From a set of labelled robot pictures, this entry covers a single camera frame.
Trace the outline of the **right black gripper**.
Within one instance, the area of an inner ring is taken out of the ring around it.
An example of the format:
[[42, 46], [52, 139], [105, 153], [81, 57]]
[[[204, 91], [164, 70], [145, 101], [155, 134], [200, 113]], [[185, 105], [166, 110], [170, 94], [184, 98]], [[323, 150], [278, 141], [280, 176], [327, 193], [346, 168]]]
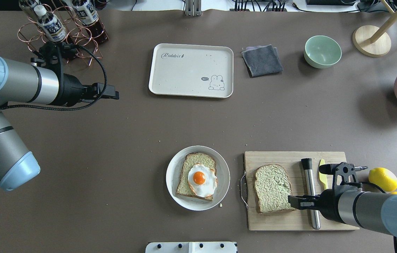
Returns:
[[322, 211], [325, 208], [325, 197], [323, 197], [321, 194], [304, 196], [289, 195], [288, 202], [292, 208], [297, 210], [311, 209]]

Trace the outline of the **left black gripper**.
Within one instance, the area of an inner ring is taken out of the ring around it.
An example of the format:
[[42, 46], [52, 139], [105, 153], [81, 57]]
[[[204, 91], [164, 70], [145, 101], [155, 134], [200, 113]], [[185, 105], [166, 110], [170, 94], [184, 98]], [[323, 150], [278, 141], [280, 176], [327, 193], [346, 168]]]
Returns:
[[92, 85], [83, 85], [83, 92], [81, 95], [81, 102], [92, 103], [99, 99], [119, 99], [119, 93], [115, 92], [113, 85], [105, 85], [96, 82]]

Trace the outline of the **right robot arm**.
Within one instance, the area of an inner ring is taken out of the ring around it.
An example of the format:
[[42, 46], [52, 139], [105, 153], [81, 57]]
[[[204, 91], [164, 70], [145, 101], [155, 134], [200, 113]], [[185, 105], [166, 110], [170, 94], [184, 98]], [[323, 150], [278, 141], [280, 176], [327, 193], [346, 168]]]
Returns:
[[331, 189], [318, 196], [288, 196], [293, 208], [319, 211], [325, 219], [397, 237], [397, 194]]

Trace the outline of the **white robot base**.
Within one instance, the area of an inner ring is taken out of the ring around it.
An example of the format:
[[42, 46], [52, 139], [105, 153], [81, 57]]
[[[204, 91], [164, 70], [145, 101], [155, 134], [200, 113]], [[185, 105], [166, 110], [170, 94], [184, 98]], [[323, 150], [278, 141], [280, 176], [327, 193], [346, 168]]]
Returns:
[[237, 253], [237, 242], [198, 241], [198, 242], [152, 242], [146, 253]]

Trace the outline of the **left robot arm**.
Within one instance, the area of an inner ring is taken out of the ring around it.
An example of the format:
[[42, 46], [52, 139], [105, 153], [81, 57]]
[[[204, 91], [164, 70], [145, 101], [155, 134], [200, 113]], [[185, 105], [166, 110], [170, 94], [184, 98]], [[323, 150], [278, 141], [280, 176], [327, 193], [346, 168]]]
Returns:
[[87, 108], [99, 99], [119, 99], [107, 83], [82, 85], [65, 74], [59, 48], [40, 50], [37, 59], [25, 64], [0, 56], [0, 188], [12, 191], [40, 173], [40, 166], [14, 130], [3, 111], [33, 108], [75, 111], [77, 103]]

